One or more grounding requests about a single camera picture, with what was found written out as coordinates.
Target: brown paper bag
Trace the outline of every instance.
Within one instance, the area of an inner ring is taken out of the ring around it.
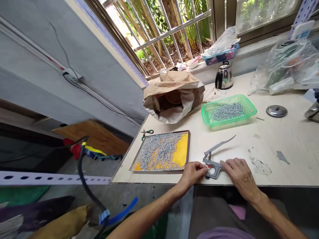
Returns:
[[[204,84],[191,73],[168,71],[144,89],[143,106],[159,121],[174,124],[201,105],[204,91]]]

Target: purple clothing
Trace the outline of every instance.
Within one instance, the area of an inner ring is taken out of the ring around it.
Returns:
[[[232,227],[216,227],[200,234],[197,239],[255,239],[250,234]]]

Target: black cable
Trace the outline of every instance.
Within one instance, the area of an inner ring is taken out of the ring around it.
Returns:
[[[64,145],[64,146],[60,146],[60,147],[55,147],[55,148],[52,148],[52,149],[61,149],[61,148],[67,148],[67,147],[71,147],[75,144],[77,144],[78,142],[82,141],[86,136],[78,139],[77,141],[75,141],[73,144],[67,144],[67,145]],[[32,153],[32,154],[29,154],[29,155],[25,155],[25,156],[21,156],[19,158],[15,158],[15,159],[12,159],[12,160],[7,160],[7,161],[2,161],[0,162],[0,164],[3,164],[3,163],[11,163],[11,162],[14,162],[14,161],[18,161],[18,160],[21,160],[21,159],[25,159],[25,158],[28,158],[28,157],[31,157],[33,155],[36,155],[38,153],[41,153],[41,152],[45,152],[46,150],[41,150],[41,151],[38,151],[38,152],[35,152],[35,153]]]
[[[66,77],[65,75],[68,75],[69,73],[65,72],[62,74],[62,76],[64,77],[64,79],[66,79],[67,82],[69,82],[71,85],[75,86],[76,88],[84,91],[85,93],[89,94],[90,96],[92,96],[94,99],[96,99],[97,101],[99,101],[101,104],[103,104],[106,108],[108,108],[109,110],[119,114],[119,115],[123,115],[123,116],[126,116],[126,117],[129,117],[131,119],[137,119],[137,120],[142,120],[144,121],[143,119],[139,119],[139,118],[134,118],[134,117],[131,117],[131,116],[128,116],[128,115],[125,115],[125,114],[121,114],[121,113],[118,113],[117,111],[114,111],[112,110],[111,108],[109,108],[105,103],[103,103],[102,101],[100,101],[98,98],[96,98],[94,95],[90,94],[89,92],[87,92],[85,89],[82,89],[81,87],[78,87],[77,85],[73,84],[72,82],[70,82]]]
[[[89,138],[89,136],[86,136],[86,138],[83,140],[83,142],[86,142],[87,139]],[[86,184],[86,181],[85,181],[85,178],[84,178],[84,175],[83,175],[83,171],[82,171],[82,160],[83,160],[83,156],[84,156],[84,148],[85,146],[82,145],[81,146],[81,152],[80,152],[80,158],[77,162],[77,170],[78,170],[78,174],[79,174],[79,177],[81,179],[81,182],[82,182],[82,185],[84,187],[84,190],[85,192],[88,194],[88,196],[91,198],[91,200],[93,202],[95,202],[95,204],[100,208],[101,212],[103,213],[106,208],[105,206],[103,205],[103,203],[101,203],[97,197],[92,193],[92,191],[89,189],[88,185]],[[106,226],[107,226],[107,222],[108,222],[108,219],[109,219],[109,216],[107,216],[103,222],[103,225],[101,227],[101,229],[99,230],[99,232],[95,235],[94,239],[98,239],[101,234],[104,232]]]
[[[79,77],[77,76],[77,74],[75,73],[75,71],[72,69],[72,67],[70,66],[70,61],[69,61],[69,57],[67,56],[67,53],[66,53],[66,50],[64,49],[64,47],[62,46],[61,42],[60,42],[60,39],[57,35],[57,31],[56,31],[56,28],[55,26],[47,19],[47,22],[51,25],[51,27],[53,28],[54,30],[54,33],[55,33],[55,37],[61,47],[61,49],[63,50],[64,54],[65,54],[65,57],[66,57],[66,61],[67,61],[67,65],[68,67],[73,71],[74,75],[76,76],[77,80],[79,80]],[[92,96],[93,98],[95,98],[96,100],[98,100],[100,103],[102,103],[106,108],[108,108],[109,110],[115,112],[115,113],[118,113],[117,111],[114,111],[112,110],[111,108],[109,108],[105,103],[103,103],[102,101],[100,101],[98,98],[96,98],[94,95],[90,94],[89,92],[87,92],[85,89],[82,89],[78,86],[76,86],[75,84],[71,83],[64,75],[68,74],[67,72],[63,73],[63,77],[64,79],[66,79],[70,84],[72,84],[73,86],[75,86],[76,88],[79,88],[80,90],[83,90],[85,93],[89,94],[90,96]],[[141,120],[141,121],[144,121],[143,119],[139,119],[139,118],[134,118],[134,117],[131,117],[131,116],[128,116],[128,115],[124,115],[124,114],[121,114],[121,113],[118,113],[119,115],[123,115],[123,116],[126,116],[126,117],[129,117],[131,119],[137,119],[137,120]]]

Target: blue strap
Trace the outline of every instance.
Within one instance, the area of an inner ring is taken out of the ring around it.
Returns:
[[[102,214],[99,215],[99,223],[100,225],[102,225],[105,221],[105,219],[110,216],[110,211],[109,210],[105,210],[104,212],[102,212]]]
[[[138,202],[138,198],[135,197],[133,199],[133,201],[130,203],[130,205],[128,205],[127,208],[123,212],[120,212],[115,217],[110,218],[107,221],[107,225],[109,226],[109,225],[112,225],[114,223],[119,222],[123,217],[125,217],[132,210],[132,208],[137,204],[137,202]]]

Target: black kettle handle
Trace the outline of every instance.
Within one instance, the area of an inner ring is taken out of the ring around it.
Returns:
[[[217,72],[216,78],[215,78],[215,88],[222,89],[222,83],[223,83],[223,73]]]

